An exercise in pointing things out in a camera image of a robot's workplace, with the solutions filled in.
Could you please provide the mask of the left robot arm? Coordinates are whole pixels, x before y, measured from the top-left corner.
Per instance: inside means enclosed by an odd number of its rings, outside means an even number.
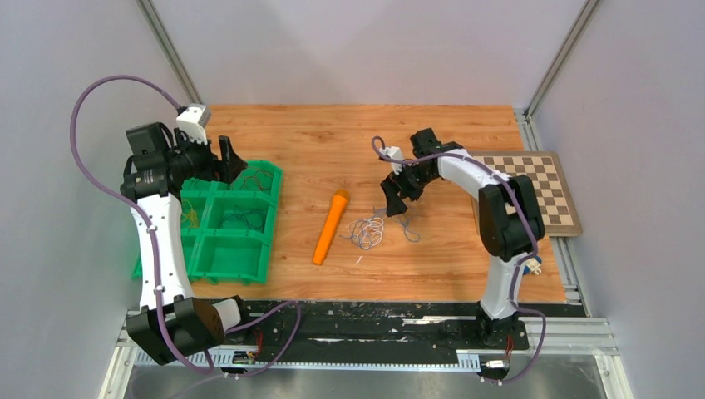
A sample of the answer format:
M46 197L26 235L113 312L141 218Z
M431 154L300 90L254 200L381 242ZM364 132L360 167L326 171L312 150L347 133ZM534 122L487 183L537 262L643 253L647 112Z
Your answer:
M140 311L126 319L126 331L159 365L184 361L225 337L244 344L254 334L254 321L241 313L239 297L210 303L194 296L181 238L184 182L229 184L248 164L227 136L219 137L215 155L209 142L192 141L179 129L172 139L168 133L161 122L126 131L132 154L121 185L138 229L142 269Z

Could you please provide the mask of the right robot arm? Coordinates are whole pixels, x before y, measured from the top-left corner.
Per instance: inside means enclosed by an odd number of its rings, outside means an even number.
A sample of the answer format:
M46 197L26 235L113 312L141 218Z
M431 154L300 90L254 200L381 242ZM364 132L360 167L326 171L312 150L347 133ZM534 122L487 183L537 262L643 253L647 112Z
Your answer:
M504 319L518 311L516 293L526 261L538 253L538 242L545 236L545 225L532 179L512 177L492 169L455 141L439 141L433 129L411 136L413 157L402 155L400 148L372 138L379 159L391 164L390 174L380 186L389 217L407 212L406 200L418 200L427 185L447 180L463 189L477 203L481 242L490 255L485 292L480 300L484 318L475 324L479 343L495 347L505 340L508 327Z

